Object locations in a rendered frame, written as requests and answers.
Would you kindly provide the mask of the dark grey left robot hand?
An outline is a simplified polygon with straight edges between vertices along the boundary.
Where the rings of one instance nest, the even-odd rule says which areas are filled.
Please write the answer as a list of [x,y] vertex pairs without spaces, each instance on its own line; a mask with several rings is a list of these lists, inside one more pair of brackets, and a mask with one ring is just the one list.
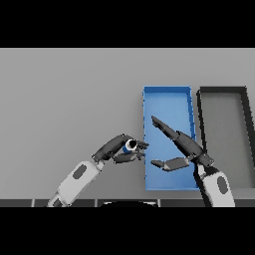
[[134,161],[136,158],[141,160],[144,154],[141,152],[142,149],[147,149],[148,143],[136,140],[137,148],[134,152],[124,153],[123,146],[129,139],[135,139],[128,134],[119,134],[105,143],[97,152],[92,155],[92,159],[95,163],[100,161],[107,161],[112,159],[114,163],[124,163]]

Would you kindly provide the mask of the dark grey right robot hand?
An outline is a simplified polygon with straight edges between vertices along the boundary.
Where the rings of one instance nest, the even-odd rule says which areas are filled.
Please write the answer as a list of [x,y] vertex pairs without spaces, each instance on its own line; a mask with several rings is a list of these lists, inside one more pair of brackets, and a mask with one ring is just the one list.
[[156,117],[151,117],[152,124],[159,128],[166,137],[168,137],[176,147],[184,154],[184,157],[176,157],[170,160],[161,161],[153,159],[150,163],[164,171],[174,171],[196,163],[209,167],[214,160],[205,152],[205,150],[189,135],[180,130],[174,130]]

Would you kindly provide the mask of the blue pipe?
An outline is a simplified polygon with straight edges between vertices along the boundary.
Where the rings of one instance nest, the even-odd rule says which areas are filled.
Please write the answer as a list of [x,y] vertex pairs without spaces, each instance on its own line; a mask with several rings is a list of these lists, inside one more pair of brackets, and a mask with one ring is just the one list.
[[134,152],[137,148],[137,142],[135,139],[129,139],[125,145],[123,146],[124,153],[131,153]]

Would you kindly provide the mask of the blue bin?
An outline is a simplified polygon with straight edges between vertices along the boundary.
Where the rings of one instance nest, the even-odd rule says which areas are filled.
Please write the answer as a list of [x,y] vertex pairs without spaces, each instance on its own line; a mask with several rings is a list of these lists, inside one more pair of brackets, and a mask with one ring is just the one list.
[[175,171],[163,171],[152,165],[153,159],[166,161],[183,154],[165,134],[152,124],[156,117],[174,130],[196,139],[190,86],[144,86],[143,140],[145,150],[145,189],[149,191],[197,190],[193,177],[194,164]]

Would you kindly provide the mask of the dark grey bin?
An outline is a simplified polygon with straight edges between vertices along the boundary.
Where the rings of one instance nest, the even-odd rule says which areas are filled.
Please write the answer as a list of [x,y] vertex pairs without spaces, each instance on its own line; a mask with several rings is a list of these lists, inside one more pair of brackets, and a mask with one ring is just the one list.
[[232,189],[255,188],[255,129],[247,88],[200,87],[201,141]]

